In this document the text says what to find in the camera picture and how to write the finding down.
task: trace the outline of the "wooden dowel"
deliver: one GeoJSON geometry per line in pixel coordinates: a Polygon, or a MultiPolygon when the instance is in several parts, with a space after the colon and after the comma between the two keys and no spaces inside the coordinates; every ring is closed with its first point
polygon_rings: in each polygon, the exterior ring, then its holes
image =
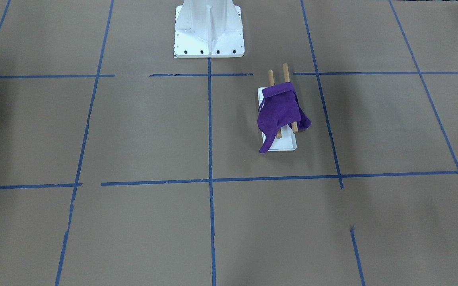
{"type": "MultiPolygon", "coordinates": [[[[273,70],[269,70],[268,71],[268,79],[270,80],[270,86],[272,87],[273,85],[275,85],[275,79],[273,78],[273,70]]],[[[282,138],[282,131],[280,129],[278,129],[278,132],[277,132],[277,139],[280,139],[282,138]]]]}
{"type": "Polygon", "coordinates": [[[268,71],[268,79],[270,80],[270,86],[275,85],[275,79],[273,78],[273,70],[268,71]]]}
{"type": "MultiPolygon", "coordinates": [[[[284,69],[284,79],[286,83],[291,82],[291,78],[289,76],[289,66],[287,64],[283,64],[282,69],[284,69]]],[[[293,133],[298,133],[298,123],[296,121],[291,123],[291,128],[293,129],[293,133]]]]}
{"type": "Polygon", "coordinates": [[[287,64],[283,64],[282,69],[284,69],[284,79],[286,83],[288,81],[291,82],[291,78],[289,77],[289,66],[287,66],[287,64]]]}

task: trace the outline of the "purple glove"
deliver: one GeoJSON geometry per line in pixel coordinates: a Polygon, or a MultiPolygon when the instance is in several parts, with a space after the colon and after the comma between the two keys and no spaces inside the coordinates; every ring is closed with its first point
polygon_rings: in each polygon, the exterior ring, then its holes
{"type": "Polygon", "coordinates": [[[298,130],[307,129],[311,121],[298,105],[298,98],[292,83],[281,83],[262,90],[264,99],[259,106],[258,127],[266,135],[260,153],[266,153],[280,127],[296,121],[298,130]]]}

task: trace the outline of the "white metal pedestal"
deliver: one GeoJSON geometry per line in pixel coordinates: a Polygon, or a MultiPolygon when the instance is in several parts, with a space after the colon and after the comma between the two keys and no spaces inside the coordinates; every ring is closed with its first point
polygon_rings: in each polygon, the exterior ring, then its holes
{"type": "Polygon", "coordinates": [[[177,58],[236,58],[245,54],[241,8],[232,0],[185,0],[176,8],[177,58]]]}

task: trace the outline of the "white tray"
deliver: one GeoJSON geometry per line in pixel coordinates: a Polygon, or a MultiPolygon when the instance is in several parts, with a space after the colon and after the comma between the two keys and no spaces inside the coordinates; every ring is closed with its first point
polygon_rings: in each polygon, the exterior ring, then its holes
{"type": "MultiPolygon", "coordinates": [[[[266,87],[260,87],[258,89],[258,101],[259,105],[262,103],[264,96],[262,95],[262,90],[266,87]]],[[[280,129],[282,132],[282,138],[275,138],[273,144],[271,145],[269,151],[294,151],[296,150],[296,135],[293,133],[293,129],[289,125],[282,126],[280,129]]],[[[266,136],[262,133],[262,142],[266,140],[266,136]]]]}

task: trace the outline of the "white plate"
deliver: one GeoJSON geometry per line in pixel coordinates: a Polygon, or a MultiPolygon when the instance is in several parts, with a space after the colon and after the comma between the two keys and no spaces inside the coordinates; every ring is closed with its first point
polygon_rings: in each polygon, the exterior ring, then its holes
{"type": "MultiPolygon", "coordinates": [[[[266,87],[260,87],[258,89],[258,101],[259,105],[262,103],[264,96],[262,95],[262,90],[266,87]]],[[[293,133],[293,129],[289,125],[282,126],[280,129],[282,132],[282,138],[275,138],[273,144],[271,145],[269,151],[294,151],[296,150],[296,135],[293,133]]],[[[262,133],[262,142],[266,140],[266,136],[262,133]]]]}

